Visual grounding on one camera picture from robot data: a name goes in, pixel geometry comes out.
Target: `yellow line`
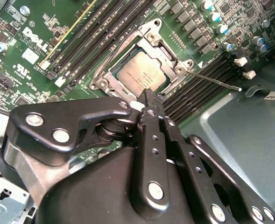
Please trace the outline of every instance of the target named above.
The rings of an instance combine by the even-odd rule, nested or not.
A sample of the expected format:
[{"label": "yellow line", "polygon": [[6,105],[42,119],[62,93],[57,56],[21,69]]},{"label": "yellow line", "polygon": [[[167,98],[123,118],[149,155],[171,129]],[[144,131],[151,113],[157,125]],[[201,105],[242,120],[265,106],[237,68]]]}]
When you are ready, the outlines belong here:
[{"label": "yellow line", "polygon": [[71,26],[71,28],[68,30],[68,32],[63,36],[63,38],[58,42],[58,44],[53,48],[53,50],[45,57],[45,59],[40,63],[40,66],[42,66],[55,52],[55,50],[58,48],[58,46],[65,40],[67,35],[77,26],[77,24],[82,20],[82,18],[87,14],[87,12],[93,7],[93,5],[96,3],[98,0],[92,1],[92,3],[88,6],[88,8],[82,13],[82,15],[76,20],[76,22]]}]

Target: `cpu socket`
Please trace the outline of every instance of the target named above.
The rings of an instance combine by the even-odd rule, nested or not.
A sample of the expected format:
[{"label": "cpu socket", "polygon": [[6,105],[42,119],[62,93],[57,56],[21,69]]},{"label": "cpu socket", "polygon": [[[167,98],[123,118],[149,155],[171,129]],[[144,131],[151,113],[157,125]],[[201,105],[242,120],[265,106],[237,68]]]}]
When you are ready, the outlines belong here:
[{"label": "cpu socket", "polygon": [[185,80],[194,62],[182,62],[160,36],[160,19],[154,19],[129,33],[112,58],[95,71],[92,90],[102,89],[109,96],[127,102],[136,100],[144,89],[169,94]]}]

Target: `chip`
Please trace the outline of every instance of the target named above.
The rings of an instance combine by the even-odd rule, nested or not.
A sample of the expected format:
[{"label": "chip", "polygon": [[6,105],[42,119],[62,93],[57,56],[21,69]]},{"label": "chip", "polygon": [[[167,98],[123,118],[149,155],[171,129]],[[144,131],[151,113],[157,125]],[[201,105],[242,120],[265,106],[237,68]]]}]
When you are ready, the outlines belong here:
[{"label": "chip", "polygon": [[12,28],[13,28],[13,26],[9,23],[7,23],[6,26],[5,26],[5,30],[8,31],[8,32],[10,32]]},{"label": "chip", "polygon": [[183,29],[184,29],[186,32],[189,32],[189,31],[191,31],[194,27],[195,27],[194,21],[190,20],[189,22],[187,22],[187,23],[183,26]]},{"label": "chip", "polygon": [[177,20],[179,23],[183,23],[183,22],[185,22],[188,18],[189,18],[188,13],[184,11],[184,12],[182,12],[182,13],[177,17],[176,20]]},{"label": "chip", "polygon": [[245,40],[245,41],[243,41],[242,43],[241,43],[241,46],[242,47],[246,47],[246,46],[248,46],[249,45],[249,41],[248,40]]},{"label": "chip", "polygon": [[191,19],[193,20],[193,21],[195,21],[195,20],[197,20],[199,18],[199,15],[198,14],[195,14]]},{"label": "chip", "polygon": [[229,41],[230,43],[236,43],[236,42],[237,42],[237,36],[236,36],[236,35],[231,36],[231,37],[228,39],[228,41]]},{"label": "chip", "polygon": [[226,13],[227,11],[229,11],[230,9],[230,5],[228,3],[224,4],[222,7],[221,7],[221,11],[223,13]]},{"label": "chip", "polygon": [[3,33],[0,33],[0,41],[5,43],[7,42],[7,40],[8,40],[8,36]]},{"label": "chip", "polygon": [[198,46],[199,48],[203,46],[205,43],[207,43],[207,40],[204,36],[201,36],[197,41],[195,41],[195,45]]},{"label": "chip", "polygon": [[254,15],[254,9],[253,8],[250,8],[247,12],[246,12],[246,15],[250,18]]},{"label": "chip", "polygon": [[180,2],[177,2],[173,5],[173,7],[170,9],[170,12],[174,15],[177,15],[181,10],[183,9],[183,6]]},{"label": "chip", "polygon": [[196,28],[195,30],[193,30],[190,34],[189,34],[189,37],[191,39],[196,39],[202,32]]},{"label": "chip", "polygon": [[56,32],[54,33],[54,36],[55,36],[56,38],[59,38],[59,37],[61,36],[61,33],[58,32],[58,31],[56,31]]},{"label": "chip", "polygon": [[193,10],[193,7],[191,5],[189,5],[187,8],[186,8],[186,12],[190,13],[191,11]]},{"label": "chip", "polygon": [[49,43],[52,47],[55,47],[58,44],[58,40],[54,37]]},{"label": "chip", "polygon": [[273,6],[273,0],[267,0],[262,3],[264,10],[268,10]]},{"label": "chip", "polygon": [[117,73],[117,78],[135,96],[139,97],[144,89],[155,91],[166,81],[160,66],[157,59],[139,52]]},{"label": "chip", "polygon": [[16,101],[16,104],[17,104],[18,106],[21,106],[21,105],[29,104],[29,102],[28,102],[25,98],[19,97],[19,98],[17,99],[17,101]]},{"label": "chip", "polygon": [[242,32],[241,31],[238,31],[237,33],[236,33],[236,36],[238,37],[238,36],[241,36],[242,35]]},{"label": "chip", "polygon": [[10,34],[15,36],[17,34],[18,30],[16,28],[12,28],[11,31],[10,31]]},{"label": "chip", "polygon": [[199,51],[203,54],[206,55],[208,54],[210,51],[212,50],[212,47],[209,44],[206,44],[204,47],[202,47],[202,49],[200,49]]}]

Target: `screw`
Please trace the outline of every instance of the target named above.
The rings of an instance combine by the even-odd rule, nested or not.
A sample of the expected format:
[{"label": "screw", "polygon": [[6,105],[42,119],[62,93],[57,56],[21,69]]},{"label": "screw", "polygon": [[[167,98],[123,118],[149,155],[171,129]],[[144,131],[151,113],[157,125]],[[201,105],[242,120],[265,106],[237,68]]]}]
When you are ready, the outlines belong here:
[{"label": "screw", "polygon": [[269,26],[270,26],[270,22],[269,22],[269,20],[264,20],[263,22],[262,22],[262,28],[263,29],[266,29],[266,28],[268,28]]},{"label": "screw", "polygon": [[148,191],[150,192],[150,195],[156,200],[161,200],[163,198],[163,190],[157,183],[150,183],[148,185]]},{"label": "screw", "polygon": [[125,102],[123,102],[123,101],[121,101],[121,102],[119,103],[119,105],[120,105],[121,107],[123,107],[124,109],[128,109],[127,104],[126,104]]},{"label": "screw", "polygon": [[201,144],[201,141],[197,137],[194,138],[194,141],[199,145]]},{"label": "screw", "polygon": [[152,33],[149,33],[147,37],[149,41],[153,41],[155,39],[155,35]]},{"label": "screw", "polygon": [[153,110],[148,110],[148,113],[153,117],[155,116],[155,112]]},{"label": "screw", "polygon": [[62,130],[62,129],[55,130],[52,134],[52,137],[56,141],[61,142],[61,143],[65,143],[70,140],[69,134],[65,130]]},{"label": "screw", "polygon": [[44,123],[44,119],[37,114],[30,114],[25,118],[26,122],[31,126],[41,126]]},{"label": "screw", "polygon": [[226,220],[226,216],[223,212],[223,210],[216,204],[213,204],[211,206],[212,212],[214,214],[214,216],[216,217],[216,219],[218,219],[221,222],[224,222]]},{"label": "screw", "polygon": [[254,215],[260,220],[262,221],[264,219],[262,213],[256,208],[256,207],[253,207],[253,213]]},{"label": "screw", "polygon": [[24,16],[29,16],[30,9],[27,6],[21,6],[20,13]]},{"label": "screw", "polygon": [[274,216],[272,215],[271,211],[269,211],[269,209],[264,208],[264,212],[265,212],[265,214],[266,214],[272,221],[275,220],[275,219],[274,219]]},{"label": "screw", "polygon": [[172,120],[169,120],[169,125],[175,126],[175,123]]}]

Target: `motherboard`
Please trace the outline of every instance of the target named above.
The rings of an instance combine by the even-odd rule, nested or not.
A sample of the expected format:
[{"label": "motherboard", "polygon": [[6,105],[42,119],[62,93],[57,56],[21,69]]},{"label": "motherboard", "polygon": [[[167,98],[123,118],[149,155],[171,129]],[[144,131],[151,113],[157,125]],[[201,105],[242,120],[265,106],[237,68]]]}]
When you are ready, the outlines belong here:
[{"label": "motherboard", "polygon": [[151,89],[181,123],[225,90],[194,73],[240,84],[274,58],[275,0],[9,0],[0,107]]}]

